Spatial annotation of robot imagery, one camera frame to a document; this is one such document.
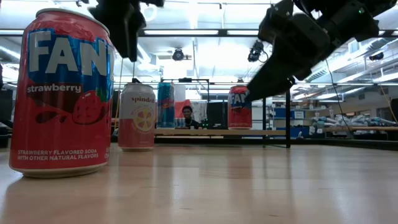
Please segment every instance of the person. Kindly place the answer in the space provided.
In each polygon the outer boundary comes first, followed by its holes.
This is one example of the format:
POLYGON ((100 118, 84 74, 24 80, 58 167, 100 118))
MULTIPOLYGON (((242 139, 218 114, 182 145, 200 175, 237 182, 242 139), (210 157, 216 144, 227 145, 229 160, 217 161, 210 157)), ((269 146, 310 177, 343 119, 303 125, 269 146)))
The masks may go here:
POLYGON ((192 107, 191 106, 184 106, 182 108, 182 113, 185 117, 185 127, 191 128, 193 126, 195 129, 199 128, 199 123, 192 119, 192 107))

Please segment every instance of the red soda can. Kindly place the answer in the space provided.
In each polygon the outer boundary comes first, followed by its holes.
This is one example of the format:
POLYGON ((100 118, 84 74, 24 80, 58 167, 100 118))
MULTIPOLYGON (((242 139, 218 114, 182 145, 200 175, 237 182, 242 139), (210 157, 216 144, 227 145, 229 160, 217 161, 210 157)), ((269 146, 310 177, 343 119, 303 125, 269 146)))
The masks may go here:
POLYGON ((228 128, 251 129, 251 102, 246 101, 248 95, 246 86, 233 86, 228 96, 228 128))
POLYGON ((128 83, 120 95, 118 144, 123 151, 155 145, 155 93, 150 85, 128 83))
POLYGON ((100 22, 43 9, 22 38, 10 167, 30 177, 83 175, 109 157, 114 47, 100 22))

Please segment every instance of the blue and silver can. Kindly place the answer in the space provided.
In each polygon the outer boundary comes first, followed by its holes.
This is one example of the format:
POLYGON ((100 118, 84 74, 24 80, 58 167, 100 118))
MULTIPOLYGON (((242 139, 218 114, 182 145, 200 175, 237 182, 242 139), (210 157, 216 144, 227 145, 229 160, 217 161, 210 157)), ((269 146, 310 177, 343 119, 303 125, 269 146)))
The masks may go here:
POLYGON ((174 85, 159 83, 157 86, 157 128, 174 128, 174 85))

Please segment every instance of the strawberry graphic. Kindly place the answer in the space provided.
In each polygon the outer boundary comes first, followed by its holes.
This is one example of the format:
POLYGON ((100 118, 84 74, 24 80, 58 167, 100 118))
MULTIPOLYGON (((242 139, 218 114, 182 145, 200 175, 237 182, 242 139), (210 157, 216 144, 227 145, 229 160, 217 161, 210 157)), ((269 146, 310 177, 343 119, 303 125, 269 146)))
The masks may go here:
POLYGON ((73 121, 77 124, 94 124, 104 118, 106 111, 106 94, 101 89, 82 94, 73 109, 73 121))

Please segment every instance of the ceiling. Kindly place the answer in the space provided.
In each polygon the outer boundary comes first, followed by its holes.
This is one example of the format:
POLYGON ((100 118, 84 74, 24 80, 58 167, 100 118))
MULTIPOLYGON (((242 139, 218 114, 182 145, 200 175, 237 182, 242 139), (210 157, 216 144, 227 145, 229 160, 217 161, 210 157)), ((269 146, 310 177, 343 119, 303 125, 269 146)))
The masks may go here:
MULTIPOLYGON (((259 23, 264 18, 270 2, 278 0, 252 0, 252 1, 215 1, 215 0, 166 0, 164 8, 154 9, 142 5, 142 11, 147 18, 146 29, 258 29, 259 23)), ((35 17, 35 13, 45 7, 62 7, 73 9, 89 15, 86 7, 77 7, 74 1, 7 1, 3 0, 0 8, 0 29, 23 29, 35 17)), ((379 15, 381 29, 398 28, 398 6, 379 15)), ((261 62, 248 62, 248 53, 256 38, 253 37, 141 37, 139 45, 142 50, 154 57, 155 62, 140 61, 131 63, 123 60, 121 70, 121 57, 115 63, 115 77, 122 73, 123 82, 131 79, 132 73, 144 82, 159 81, 163 72, 165 78, 200 77, 210 78, 214 82, 235 82, 238 77, 248 82, 261 62), (192 60, 174 62, 170 59, 172 52, 181 48, 185 55, 192 60)), ((0 37, 0 46, 11 52, 19 53, 21 50, 20 37, 0 37)), ((328 59, 331 71, 335 76, 334 81, 349 77, 350 75, 369 70, 383 63, 397 58, 398 43, 390 41, 389 45, 383 45, 381 49, 385 53, 385 59, 372 62, 364 55, 354 57, 349 52, 348 43, 341 46, 328 59)), ((271 54, 272 46, 265 44, 266 52, 271 54)), ((0 55, 2 63, 15 62, 15 57, 0 55)), ((387 71, 393 71, 395 63, 386 65, 387 71)), ((308 82, 331 82, 330 75, 325 75, 325 63, 320 63, 313 68, 313 76, 308 82)), ((381 75, 380 69, 371 71, 372 78, 381 75)), ((370 74, 364 74, 352 82, 366 82, 370 74)), ((324 88, 294 88, 294 93, 299 95, 311 91, 328 91, 324 88)))

